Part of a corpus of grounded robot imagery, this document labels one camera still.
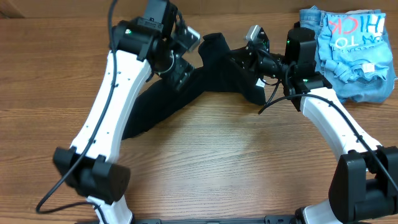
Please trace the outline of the black t-shirt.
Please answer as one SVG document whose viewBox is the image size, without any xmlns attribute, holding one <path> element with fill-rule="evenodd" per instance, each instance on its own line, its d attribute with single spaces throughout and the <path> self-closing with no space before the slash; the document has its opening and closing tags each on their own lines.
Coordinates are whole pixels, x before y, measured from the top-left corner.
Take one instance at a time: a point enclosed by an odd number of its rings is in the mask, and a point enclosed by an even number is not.
<svg viewBox="0 0 398 224">
<path fill-rule="evenodd" d="M 180 92 L 165 81 L 153 83 L 136 99 L 122 139 L 134 138 L 167 119 L 206 91 L 240 93 L 250 103 L 264 105 L 264 89 L 257 86 L 257 78 L 246 80 L 246 73 L 231 59 L 225 37 L 212 33 L 203 37 L 198 48 L 203 66 L 195 69 L 187 85 Z"/>
</svg>

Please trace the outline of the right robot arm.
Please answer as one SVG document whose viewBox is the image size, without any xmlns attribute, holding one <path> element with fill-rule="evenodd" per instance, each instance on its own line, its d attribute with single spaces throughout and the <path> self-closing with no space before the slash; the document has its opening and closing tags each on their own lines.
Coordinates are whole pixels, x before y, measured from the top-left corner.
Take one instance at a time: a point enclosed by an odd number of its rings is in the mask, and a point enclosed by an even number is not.
<svg viewBox="0 0 398 224">
<path fill-rule="evenodd" d="M 287 34 L 285 54 L 273 54 L 264 29 L 250 27 L 246 46 L 232 61 L 252 82 L 277 80 L 284 99 L 308 118 L 337 160 L 326 200 L 292 215 L 268 215 L 266 223 L 366 223 L 397 213 L 397 148 L 371 137 L 340 103 L 331 83 L 316 71 L 315 33 L 296 27 Z"/>
</svg>

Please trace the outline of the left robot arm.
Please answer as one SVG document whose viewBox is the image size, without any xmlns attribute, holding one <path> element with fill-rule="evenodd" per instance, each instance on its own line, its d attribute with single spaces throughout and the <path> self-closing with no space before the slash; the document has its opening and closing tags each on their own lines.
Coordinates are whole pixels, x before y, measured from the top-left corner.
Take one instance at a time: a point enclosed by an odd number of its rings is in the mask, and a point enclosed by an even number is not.
<svg viewBox="0 0 398 224">
<path fill-rule="evenodd" d="M 198 46 L 200 35 L 169 1 L 149 1 L 143 16 L 108 30 L 99 92 L 80 132 L 68 149 L 55 150 L 53 161 L 61 183 L 85 198 L 100 223 L 132 223 L 124 197 L 131 173 L 117 163 L 124 128 L 141 88 L 154 75 L 175 91 L 185 86 L 193 66 L 183 55 Z"/>
</svg>

